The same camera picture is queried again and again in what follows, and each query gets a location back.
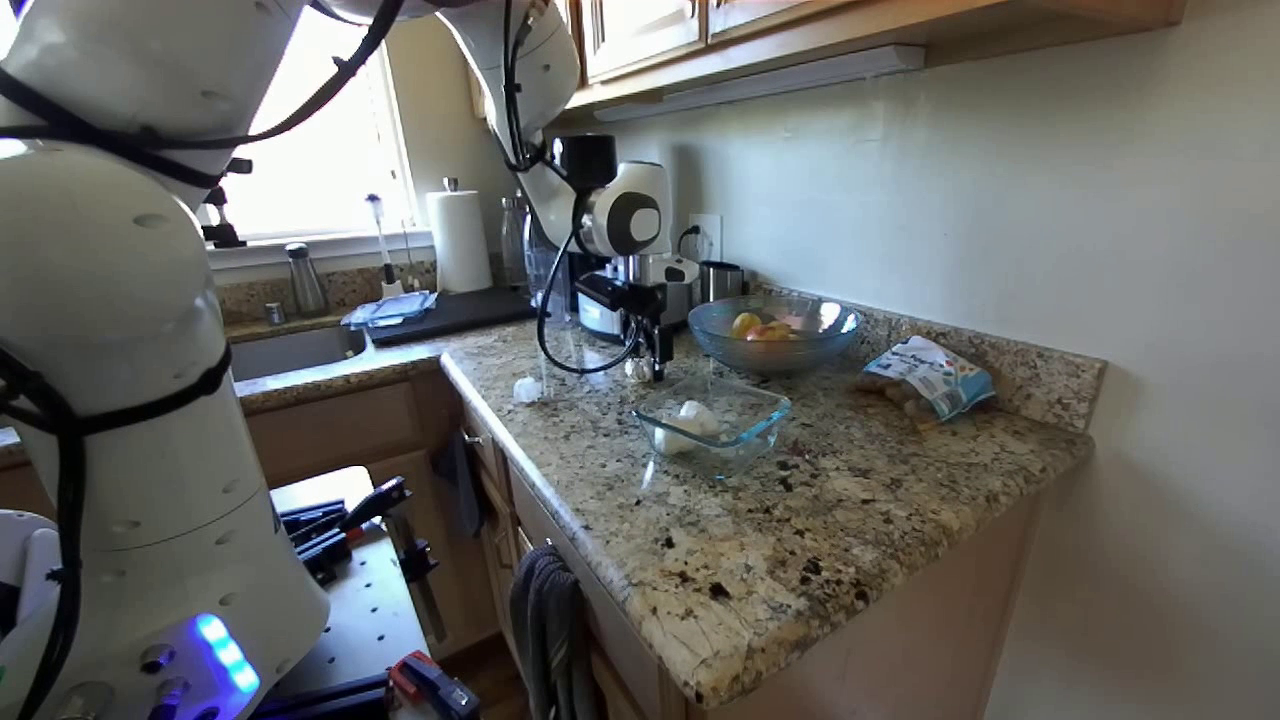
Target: granite countertop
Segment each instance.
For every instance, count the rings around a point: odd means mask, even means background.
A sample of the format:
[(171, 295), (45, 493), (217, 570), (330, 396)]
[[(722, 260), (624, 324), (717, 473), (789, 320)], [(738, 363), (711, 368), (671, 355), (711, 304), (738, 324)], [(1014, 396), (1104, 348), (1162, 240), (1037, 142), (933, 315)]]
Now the granite countertop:
[[(792, 398), (777, 448), (681, 459), (647, 448), (630, 409), (706, 393), (719, 377), (697, 352), (681, 352), (665, 384), (594, 377), (561, 384), (546, 404), (511, 404), (511, 379), (539, 370), (533, 324), (374, 348), (234, 393), (262, 410), (445, 358), (681, 691), (722, 705), (1091, 456), (1075, 421), (1088, 415), (1096, 358), (988, 341), (973, 352), (1007, 377), (1007, 396), (1029, 396), (1029, 410), (984, 409), (919, 427), (857, 393), (857, 370), (827, 370), (772, 384)], [(1056, 370), (1075, 377), (1073, 393), (1044, 393)]]

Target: glass bowl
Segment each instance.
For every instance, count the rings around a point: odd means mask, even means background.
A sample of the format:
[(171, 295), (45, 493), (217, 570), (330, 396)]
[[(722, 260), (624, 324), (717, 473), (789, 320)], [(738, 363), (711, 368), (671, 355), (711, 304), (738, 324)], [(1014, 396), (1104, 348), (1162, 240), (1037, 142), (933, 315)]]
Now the glass bowl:
[(834, 301), (732, 295), (692, 306), (688, 329), (717, 363), (738, 377), (803, 377), (838, 358), (857, 343), (861, 324), (857, 312)]
[(747, 386), (738, 379), (699, 377), (692, 384), (677, 384), (668, 377), (665, 393), (642, 393), (642, 398), (635, 398), (635, 421), (642, 422), (647, 443), (665, 456), (681, 456), (688, 448), (772, 448), (779, 422), (792, 415), (789, 396)]

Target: upper cabinet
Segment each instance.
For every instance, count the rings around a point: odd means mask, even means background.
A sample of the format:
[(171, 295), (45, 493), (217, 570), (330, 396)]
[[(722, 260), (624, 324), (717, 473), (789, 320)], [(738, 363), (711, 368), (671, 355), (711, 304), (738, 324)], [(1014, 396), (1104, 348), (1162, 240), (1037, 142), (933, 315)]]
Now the upper cabinet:
[(586, 83), (699, 46), (699, 0), (579, 0)]
[(1184, 0), (569, 0), (582, 52), (570, 107), (659, 99), (862, 46), (906, 43), (922, 64), (1007, 54), (1166, 29)]

